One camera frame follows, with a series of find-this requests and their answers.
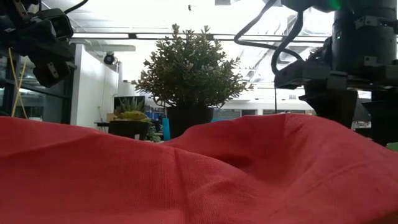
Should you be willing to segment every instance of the potted plant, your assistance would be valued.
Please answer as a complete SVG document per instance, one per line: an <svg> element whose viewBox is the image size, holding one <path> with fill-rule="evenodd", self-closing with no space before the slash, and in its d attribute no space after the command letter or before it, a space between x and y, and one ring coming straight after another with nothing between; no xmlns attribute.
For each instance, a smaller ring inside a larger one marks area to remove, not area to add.
<svg viewBox="0 0 398 224"><path fill-rule="evenodd" d="M160 136L156 135L156 128L154 124L149 127L147 139L154 143L161 142L162 140Z"/></svg>
<svg viewBox="0 0 398 224"><path fill-rule="evenodd" d="M208 123L213 108L223 106L231 97L245 90L235 75L239 59L226 60L218 40L212 40L209 27L201 34L192 30L179 34L174 24L172 39L156 42L157 50L144 65L136 88L150 93L157 104L167 103L170 135L175 138L196 124Z"/></svg>
<svg viewBox="0 0 398 224"><path fill-rule="evenodd" d="M109 123L109 133L140 140L145 140L151 125L150 119L144 114L144 102L124 99L114 112L117 118Z"/></svg>

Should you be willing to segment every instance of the white ceiling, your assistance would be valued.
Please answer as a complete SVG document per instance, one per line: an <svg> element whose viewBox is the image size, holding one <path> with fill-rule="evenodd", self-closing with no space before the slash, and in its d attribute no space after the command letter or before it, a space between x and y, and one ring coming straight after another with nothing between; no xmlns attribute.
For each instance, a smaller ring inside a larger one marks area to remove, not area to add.
<svg viewBox="0 0 398 224"><path fill-rule="evenodd" d="M66 10L81 0L43 0L44 9L58 7ZM240 0L230 6L215 6L215 0L89 0L83 7L68 14L75 32L171 32L172 24L181 29L200 29L208 25L213 34L236 34L264 7L263 0ZM248 34L283 34L295 12L286 7L272 7ZM308 11L303 35L328 35L333 13ZM142 66L142 62L156 50L154 40L89 40L92 45L132 45L135 52L116 52L122 61ZM230 58L241 57L240 72L251 80L271 82L270 53L266 49L243 47L234 42L223 42ZM257 64L254 75L249 69Z"/></svg>
<svg viewBox="0 0 398 224"><path fill-rule="evenodd" d="M43 0L45 6L67 9L81 0ZM170 32L178 23L182 29L200 30L204 25L212 33L235 34L264 6L262 0L240 0L230 6L215 6L214 0L89 0L69 13L78 32ZM248 34L266 34L287 16L295 14L286 7L273 7ZM306 24L312 29L329 32L333 14L313 12Z"/></svg>

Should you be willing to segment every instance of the black cable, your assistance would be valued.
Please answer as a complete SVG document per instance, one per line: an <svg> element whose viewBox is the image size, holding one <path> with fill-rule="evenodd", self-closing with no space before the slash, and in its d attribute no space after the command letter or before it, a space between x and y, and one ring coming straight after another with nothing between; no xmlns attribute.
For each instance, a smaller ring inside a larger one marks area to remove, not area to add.
<svg viewBox="0 0 398 224"><path fill-rule="evenodd" d="M9 116L6 112L0 111L0 116Z"/></svg>
<svg viewBox="0 0 398 224"><path fill-rule="evenodd" d="M69 12L72 12L72 11L82 7L87 2L88 2L88 0L83 0L81 3L77 4L76 6L70 7L69 9L65 10L63 13L68 14Z"/></svg>
<svg viewBox="0 0 398 224"><path fill-rule="evenodd" d="M249 29L251 29L261 19L262 15L264 15L264 13L266 13L268 9L270 9L275 4L275 2L276 0L269 0L266 3L266 5L262 8L258 16L254 18L251 22L249 22L245 27L243 27L243 29L239 31L238 34L235 35L234 42L243 46L262 47L266 49L277 50L276 46L270 44L260 44L260 43L239 40L239 38L241 38L247 31L249 31ZM297 59L302 59L301 56L298 53L294 52L293 50L282 49L282 52L288 53Z"/></svg>
<svg viewBox="0 0 398 224"><path fill-rule="evenodd" d="M277 61L278 61L280 53L282 53L285 50L285 48L291 43L291 41L293 41L296 38L296 36L298 36L298 34L301 32L302 28L303 28L303 12L298 12L296 22L294 23L292 30L289 32L288 36L284 39L284 41L282 41L282 43L280 43L280 45L278 46L278 48L275 50L274 54L272 55L271 69L275 75L277 72L279 72L279 70L277 68Z"/></svg>
<svg viewBox="0 0 398 224"><path fill-rule="evenodd" d="M276 94L277 94L277 92L276 92L276 86L275 86L275 84L274 84L274 94L275 94L275 114L277 114L278 113L278 107L277 107L277 98L276 98Z"/></svg>

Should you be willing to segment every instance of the black pot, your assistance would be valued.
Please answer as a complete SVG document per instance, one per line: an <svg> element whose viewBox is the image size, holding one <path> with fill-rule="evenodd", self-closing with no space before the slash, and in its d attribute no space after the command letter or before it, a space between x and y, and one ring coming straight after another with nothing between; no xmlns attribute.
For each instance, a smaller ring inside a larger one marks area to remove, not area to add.
<svg viewBox="0 0 398 224"><path fill-rule="evenodd" d="M169 118L170 137L176 138L194 125L211 122L213 108L173 106L167 108L167 117Z"/></svg>
<svg viewBox="0 0 398 224"><path fill-rule="evenodd" d="M109 133L132 139L139 135L139 140L145 140L148 135L149 125L150 123L141 121L111 121L109 123Z"/></svg>

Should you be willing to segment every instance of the red fabric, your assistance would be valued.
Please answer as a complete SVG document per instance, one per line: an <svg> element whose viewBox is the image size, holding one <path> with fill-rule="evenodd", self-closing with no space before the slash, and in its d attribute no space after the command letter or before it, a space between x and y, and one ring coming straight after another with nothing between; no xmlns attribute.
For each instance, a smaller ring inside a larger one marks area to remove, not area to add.
<svg viewBox="0 0 398 224"><path fill-rule="evenodd" d="M398 223L398 154L313 116L165 144L0 118L0 223Z"/></svg>

